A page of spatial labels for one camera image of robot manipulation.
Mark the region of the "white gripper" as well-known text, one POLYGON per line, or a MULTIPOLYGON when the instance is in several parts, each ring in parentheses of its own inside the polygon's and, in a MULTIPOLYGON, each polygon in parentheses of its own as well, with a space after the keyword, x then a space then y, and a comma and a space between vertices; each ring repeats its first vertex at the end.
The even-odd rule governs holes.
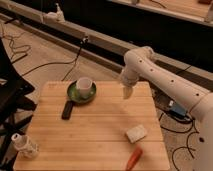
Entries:
POLYGON ((137 83, 137 73, 128 68, 124 68, 120 73, 119 81, 126 86, 123 88, 123 98, 130 98, 133 93, 132 87, 137 83))

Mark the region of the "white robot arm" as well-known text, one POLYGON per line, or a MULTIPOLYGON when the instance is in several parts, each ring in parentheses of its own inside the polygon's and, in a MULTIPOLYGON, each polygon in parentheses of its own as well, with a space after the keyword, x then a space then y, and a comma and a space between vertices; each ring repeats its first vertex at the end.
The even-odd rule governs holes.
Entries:
POLYGON ((132 89, 139 78, 150 81, 201 124, 193 171, 213 171, 213 92, 156 65, 154 51, 143 46, 127 51, 121 83, 132 89))

